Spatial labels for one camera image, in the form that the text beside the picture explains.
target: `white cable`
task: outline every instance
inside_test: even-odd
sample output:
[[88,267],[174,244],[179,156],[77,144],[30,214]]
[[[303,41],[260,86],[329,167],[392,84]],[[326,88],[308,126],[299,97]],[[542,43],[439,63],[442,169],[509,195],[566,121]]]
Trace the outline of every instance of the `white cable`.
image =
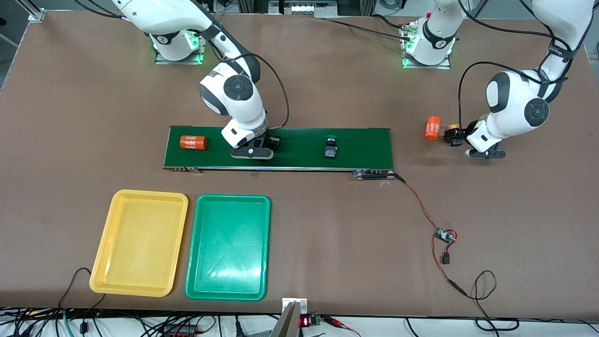
[[4,41],[10,43],[11,46],[15,47],[15,48],[19,48],[19,45],[14,43],[11,39],[7,38],[6,36],[0,34],[0,38],[3,39]]

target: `red wire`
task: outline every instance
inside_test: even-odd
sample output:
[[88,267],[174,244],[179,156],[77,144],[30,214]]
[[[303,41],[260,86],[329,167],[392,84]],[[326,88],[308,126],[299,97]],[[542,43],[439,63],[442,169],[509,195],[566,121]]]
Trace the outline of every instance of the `red wire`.
[[416,192],[416,190],[407,182],[406,182],[406,186],[408,186],[408,188],[412,191],[412,193],[418,199],[418,202],[420,203],[420,208],[422,208],[422,213],[424,213],[424,216],[432,224],[432,226],[435,228],[435,230],[439,230],[439,226],[437,226],[435,221],[432,219],[431,214],[428,212],[428,209],[426,209],[426,206],[424,205],[424,201],[422,201],[422,199],[418,195],[418,192]]
[[[409,184],[409,183],[405,183],[406,186],[408,186],[408,188],[412,191],[412,193],[416,196],[416,198],[418,199],[418,202],[420,203],[420,208],[422,208],[422,213],[424,213],[424,216],[426,217],[426,219],[432,224],[432,226],[435,228],[435,232],[432,234],[432,239],[431,239],[431,251],[432,251],[432,258],[435,260],[435,264],[437,265],[437,268],[439,269],[439,271],[441,272],[441,275],[443,275],[443,278],[445,279],[445,281],[449,282],[449,277],[447,277],[447,274],[445,274],[445,270],[443,270],[443,266],[441,265],[441,263],[439,262],[439,259],[437,259],[437,254],[435,253],[435,239],[437,238],[437,232],[439,231],[439,226],[437,226],[437,224],[435,223],[435,221],[432,219],[431,214],[428,212],[428,209],[426,208],[426,206],[424,205],[424,201],[422,201],[422,199],[420,198],[420,196],[418,195],[418,192],[416,192],[416,190]],[[457,231],[452,230],[452,229],[448,229],[445,230],[446,232],[450,233],[453,235],[453,241],[451,241],[449,244],[447,244],[447,246],[445,247],[445,252],[449,251],[449,248],[458,241],[459,238],[459,234]]]
[[342,329],[349,330],[349,331],[351,331],[351,332],[355,333],[356,335],[358,335],[358,336],[362,337],[362,335],[360,335],[360,333],[359,333],[359,332],[357,332],[356,330],[353,330],[352,328],[348,327],[348,326],[347,326],[347,325],[345,325],[345,324],[344,324],[344,325],[342,325],[342,326],[341,326],[341,328],[342,328]]

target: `mounting plate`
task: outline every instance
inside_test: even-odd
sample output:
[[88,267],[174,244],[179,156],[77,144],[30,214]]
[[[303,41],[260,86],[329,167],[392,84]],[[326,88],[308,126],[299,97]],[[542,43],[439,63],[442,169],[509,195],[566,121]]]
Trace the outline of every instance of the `mounting plate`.
[[282,299],[281,312],[285,311],[285,308],[287,308],[287,305],[290,302],[299,302],[302,315],[305,315],[308,313],[308,299],[296,299],[293,297],[284,297]]
[[413,43],[415,38],[418,38],[418,33],[414,31],[414,29],[417,29],[416,22],[410,22],[409,27],[412,28],[413,30],[405,31],[401,28],[399,29],[400,36],[409,37],[412,39],[410,41],[401,40],[401,64],[402,64],[403,68],[404,69],[442,69],[442,70],[451,69],[449,55],[447,55],[445,57],[445,59],[443,60],[443,62],[441,62],[439,64],[425,65],[425,64],[421,64],[420,62],[416,61],[416,59],[412,55],[408,54],[406,52],[406,49],[408,49],[408,47],[412,47],[410,44]]
[[206,40],[203,37],[198,39],[199,48],[194,50],[193,53],[189,54],[188,57],[179,60],[179,61],[169,61],[162,57],[160,53],[156,52],[156,57],[154,58],[154,64],[186,64],[186,65],[197,65],[204,63],[204,52],[206,48]]

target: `green conveyor belt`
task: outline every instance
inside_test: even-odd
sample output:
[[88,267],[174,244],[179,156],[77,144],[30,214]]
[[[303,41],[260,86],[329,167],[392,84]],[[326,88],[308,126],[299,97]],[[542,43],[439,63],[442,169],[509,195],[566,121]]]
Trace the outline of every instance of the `green conveyor belt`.
[[[233,158],[231,147],[220,134],[220,127],[171,126],[168,135],[165,170],[277,170],[277,171],[352,171],[354,169],[393,169],[391,131],[382,128],[282,128],[271,136],[281,137],[274,158],[267,161]],[[208,138],[206,151],[179,146],[181,136]],[[337,138],[337,157],[324,156],[326,138]]]

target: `black rubber band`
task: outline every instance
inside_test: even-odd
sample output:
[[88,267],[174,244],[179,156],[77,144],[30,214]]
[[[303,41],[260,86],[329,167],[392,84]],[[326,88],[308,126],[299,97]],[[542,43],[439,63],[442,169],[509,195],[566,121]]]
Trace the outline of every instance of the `black rubber band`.
[[428,20],[424,22],[424,24],[422,25],[422,32],[424,33],[424,37],[431,42],[432,47],[434,49],[443,49],[445,48],[445,46],[447,46],[451,41],[453,41],[453,38],[455,37],[455,34],[453,34],[450,37],[446,37],[446,38],[442,38],[442,37],[438,37],[435,34],[433,34],[431,32],[430,29],[428,29]]
[[576,53],[578,53],[579,49],[576,50],[566,50],[563,49],[560,46],[557,46],[555,44],[555,42],[551,42],[551,44],[549,45],[549,53],[553,54],[553,55],[557,55],[560,58],[566,59],[566,60],[572,60],[576,57]]

